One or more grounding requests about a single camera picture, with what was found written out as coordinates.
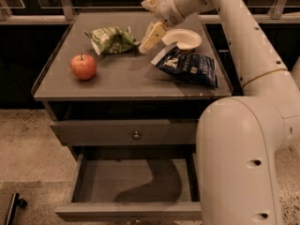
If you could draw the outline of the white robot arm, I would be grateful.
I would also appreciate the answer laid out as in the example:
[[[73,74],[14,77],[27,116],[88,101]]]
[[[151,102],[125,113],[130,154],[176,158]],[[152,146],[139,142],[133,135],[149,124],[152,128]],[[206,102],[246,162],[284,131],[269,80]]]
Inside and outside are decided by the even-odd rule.
[[[283,225],[275,153],[300,140],[300,90],[243,0],[144,0],[157,23],[147,53],[172,26],[216,9],[243,94],[202,113],[196,131],[203,225]]]

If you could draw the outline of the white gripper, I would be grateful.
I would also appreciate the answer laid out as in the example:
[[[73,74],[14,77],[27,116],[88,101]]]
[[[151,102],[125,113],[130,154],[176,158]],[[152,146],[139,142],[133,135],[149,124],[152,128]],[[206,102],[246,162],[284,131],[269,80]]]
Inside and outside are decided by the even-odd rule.
[[[159,20],[149,24],[139,46],[140,53],[148,53],[166,35],[167,27],[174,27],[186,18],[179,12],[175,0],[143,0],[141,5]]]

